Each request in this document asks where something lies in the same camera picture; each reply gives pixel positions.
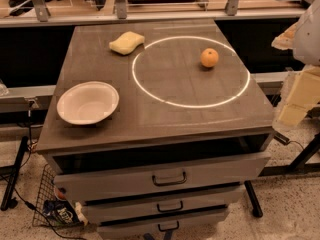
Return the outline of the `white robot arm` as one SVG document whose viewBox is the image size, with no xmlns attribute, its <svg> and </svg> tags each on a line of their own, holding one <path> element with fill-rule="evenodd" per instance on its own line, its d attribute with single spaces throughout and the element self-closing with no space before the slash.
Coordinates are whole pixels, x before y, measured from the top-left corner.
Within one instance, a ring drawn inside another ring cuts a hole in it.
<svg viewBox="0 0 320 240">
<path fill-rule="evenodd" d="M 304 64 L 301 72 L 285 80 L 274 120 L 275 128 L 295 127 L 320 102 L 320 0 L 314 0 L 271 46 L 292 50 L 293 57 Z"/>
</svg>

